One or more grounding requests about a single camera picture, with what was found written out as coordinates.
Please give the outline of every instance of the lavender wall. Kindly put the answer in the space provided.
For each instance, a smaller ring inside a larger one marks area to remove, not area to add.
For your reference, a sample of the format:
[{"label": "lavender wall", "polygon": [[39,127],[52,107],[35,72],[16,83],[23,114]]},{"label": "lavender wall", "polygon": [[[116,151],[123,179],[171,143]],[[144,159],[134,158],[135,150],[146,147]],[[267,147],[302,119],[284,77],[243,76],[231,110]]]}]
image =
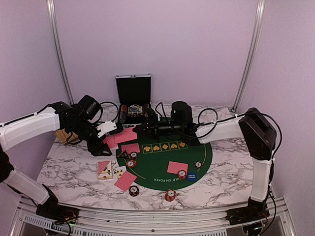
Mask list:
[{"label": "lavender wall", "polygon": [[255,106],[283,130],[273,187],[297,235],[315,230],[315,2],[268,0],[241,111]]},{"label": "lavender wall", "polygon": [[255,0],[56,0],[74,99],[118,101],[114,76],[153,74],[153,101],[232,106]]},{"label": "lavender wall", "polygon": [[[0,2],[0,122],[64,100],[44,0]],[[8,152],[23,173],[36,179],[54,141],[45,134]],[[7,235],[19,195],[0,184],[0,234]]]}]

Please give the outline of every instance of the black poker chip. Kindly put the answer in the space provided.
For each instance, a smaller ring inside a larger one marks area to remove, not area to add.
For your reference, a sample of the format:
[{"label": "black poker chip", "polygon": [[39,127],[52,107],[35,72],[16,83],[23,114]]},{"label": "black poker chip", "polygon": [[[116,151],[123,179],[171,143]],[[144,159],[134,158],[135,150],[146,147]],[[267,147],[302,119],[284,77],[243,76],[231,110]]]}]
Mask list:
[{"label": "black poker chip", "polygon": [[130,153],[130,158],[131,158],[131,159],[138,159],[138,153],[136,153],[135,151],[133,151],[132,153]]},{"label": "black poker chip", "polygon": [[200,169],[200,168],[202,167],[202,163],[201,163],[200,161],[196,161],[196,162],[195,162],[195,167],[196,167],[197,169]]},{"label": "black poker chip", "polygon": [[138,196],[139,195],[139,188],[135,185],[131,186],[129,188],[129,194],[133,197]]}]

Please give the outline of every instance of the playing card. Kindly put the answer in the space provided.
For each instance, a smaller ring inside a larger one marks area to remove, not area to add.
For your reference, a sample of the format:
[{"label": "playing card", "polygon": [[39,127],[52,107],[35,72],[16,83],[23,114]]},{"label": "playing card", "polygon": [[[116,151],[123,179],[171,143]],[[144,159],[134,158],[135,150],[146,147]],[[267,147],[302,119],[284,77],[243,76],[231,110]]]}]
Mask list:
[{"label": "playing card", "polygon": [[126,192],[136,179],[137,176],[128,171],[125,171],[119,180],[117,180],[115,186]]},{"label": "playing card", "polygon": [[97,163],[97,178],[99,180],[113,178],[113,170],[112,170],[111,161],[99,161]]},{"label": "playing card", "polygon": [[113,169],[114,181],[117,181],[123,175],[125,171],[126,171],[126,166],[120,166],[120,167],[114,168]]},{"label": "playing card", "polygon": [[122,145],[122,152],[127,151],[128,154],[132,152],[140,153],[140,147],[139,144],[128,144],[128,145]]},{"label": "playing card", "polygon": [[115,143],[120,144],[123,142],[128,142],[130,140],[135,140],[138,138],[137,133],[133,132],[133,127],[124,129],[121,133],[115,134]]},{"label": "playing card", "polygon": [[111,151],[118,149],[118,145],[115,143],[114,135],[106,137],[103,140],[103,143],[108,144],[108,147]]},{"label": "playing card", "polygon": [[178,171],[186,171],[188,170],[188,164],[186,163],[180,163],[175,161],[170,161],[168,163],[168,169],[167,172],[171,174],[177,174]]}]

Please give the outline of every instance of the stacked chips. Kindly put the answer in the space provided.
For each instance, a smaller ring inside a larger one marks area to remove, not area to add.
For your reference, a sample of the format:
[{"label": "stacked chips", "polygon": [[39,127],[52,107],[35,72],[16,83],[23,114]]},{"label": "stacked chips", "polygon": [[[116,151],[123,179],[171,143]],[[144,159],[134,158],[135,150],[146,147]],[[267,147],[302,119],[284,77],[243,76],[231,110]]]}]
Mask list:
[{"label": "stacked chips", "polygon": [[165,200],[167,200],[168,202],[173,201],[175,197],[176,197],[176,192],[173,189],[169,189],[165,194]]},{"label": "stacked chips", "polygon": [[187,172],[186,171],[178,171],[177,173],[179,179],[186,179]]},{"label": "stacked chips", "polygon": [[132,153],[130,153],[130,158],[131,159],[138,159],[138,153],[136,153],[135,151],[133,151]]},{"label": "stacked chips", "polygon": [[133,197],[138,196],[139,195],[139,188],[135,185],[131,186],[129,188],[129,194]]},{"label": "stacked chips", "polygon": [[202,167],[202,163],[201,163],[200,161],[196,161],[196,162],[195,162],[195,167],[196,167],[197,169],[200,169],[200,168]]},{"label": "stacked chips", "polygon": [[133,168],[136,165],[137,165],[137,162],[135,160],[127,161],[127,164],[126,164],[126,166],[129,167],[129,168]]}]

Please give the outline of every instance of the poker chip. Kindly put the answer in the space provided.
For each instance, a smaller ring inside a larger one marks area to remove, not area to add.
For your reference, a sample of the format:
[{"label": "poker chip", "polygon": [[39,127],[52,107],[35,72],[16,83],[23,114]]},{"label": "poker chip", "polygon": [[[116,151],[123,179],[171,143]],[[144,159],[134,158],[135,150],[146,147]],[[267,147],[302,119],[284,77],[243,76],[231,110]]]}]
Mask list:
[{"label": "poker chip", "polygon": [[200,168],[202,167],[202,163],[201,163],[200,161],[196,161],[196,162],[195,162],[195,167],[196,167],[197,169],[200,169]]},{"label": "poker chip", "polygon": [[176,197],[176,192],[173,189],[169,189],[165,194],[165,200],[167,200],[168,202],[173,201],[175,197]]},{"label": "poker chip", "polygon": [[138,196],[139,195],[139,188],[135,185],[131,186],[129,188],[129,194],[133,197]]},{"label": "poker chip", "polygon": [[191,181],[191,182],[194,182],[197,180],[197,174],[194,173],[194,172],[189,172],[187,174],[187,180]]},{"label": "poker chip", "polygon": [[130,161],[127,161],[127,163],[126,163],[126,166],[129,168],[133,168],[136,165],[137,165],[137,162],[135,160],[130,160]]},{"label": "poker chip", "polygon": [[186,171],[178,171],[177,175],[179,179],[186,179],[187,177]]},{"label": "poker chip", "polygon": [[137,159],[137,158],[138,158],[138,153],[136,153],[135,151],[133,151],[132,153],[130,153],[130,158],[131,158],[131,159]]}]

